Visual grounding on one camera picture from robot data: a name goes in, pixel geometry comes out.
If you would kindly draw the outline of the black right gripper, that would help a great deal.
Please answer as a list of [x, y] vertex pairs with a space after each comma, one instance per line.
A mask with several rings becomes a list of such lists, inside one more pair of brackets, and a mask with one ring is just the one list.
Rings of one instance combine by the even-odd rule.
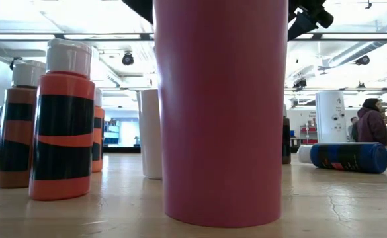
[[[288, 41], [314, 29], [314, 20], [309, 15], [314, 17], [324, 10], [324, 3], [325, 0], [288, 0], [288, 19], [293, 20], [296, 17], [293, 25], [288, 29]], [[296, 15], [297, 8], [305, 13]]]

